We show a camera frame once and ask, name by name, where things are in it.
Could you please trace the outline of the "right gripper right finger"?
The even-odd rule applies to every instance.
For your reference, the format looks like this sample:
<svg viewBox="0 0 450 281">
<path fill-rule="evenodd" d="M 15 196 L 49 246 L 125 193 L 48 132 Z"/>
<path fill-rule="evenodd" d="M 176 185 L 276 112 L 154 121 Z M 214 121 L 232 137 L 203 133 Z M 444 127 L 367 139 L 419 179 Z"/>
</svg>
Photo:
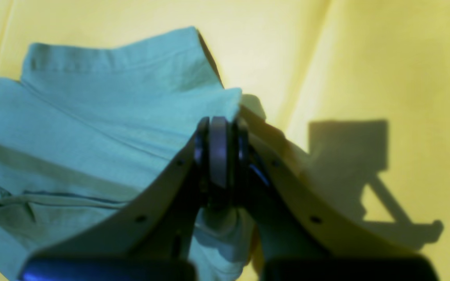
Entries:
<svg viewBox="0 0 450 281">
<path fill-rule="evenodd" d="M 355 191 L 370 184 L 391 208 L 396 224 L 377 223 L 393 235 L 439 235 L 440 223 L 415 225 L 377 173 L 386 167 L 388 125 L 317 122 L 309 177 L 302 180 L 282 159 L 287 140 L 251 112 L 230 125 L 227 151 L 230 202 L 259 229 L 262 281 L 437 281 L 430 261 L 414 249 L 377 235 L 375 224 L 354 220 Z"/>
</svg>

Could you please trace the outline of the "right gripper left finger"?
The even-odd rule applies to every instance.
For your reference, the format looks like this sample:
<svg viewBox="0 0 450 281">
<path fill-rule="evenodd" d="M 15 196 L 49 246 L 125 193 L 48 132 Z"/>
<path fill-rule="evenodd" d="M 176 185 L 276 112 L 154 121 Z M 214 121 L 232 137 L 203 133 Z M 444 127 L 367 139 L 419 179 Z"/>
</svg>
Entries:
<svg viewBox="0 0 450 281">
<path fill-rule="evenodd" d="M 33 254 L 20 281 L 194 281 L 188 262 L 200 209 L 230 205 L 230 124 L 205 117 L 157 179 L 129 205 Z"/>
</svg>

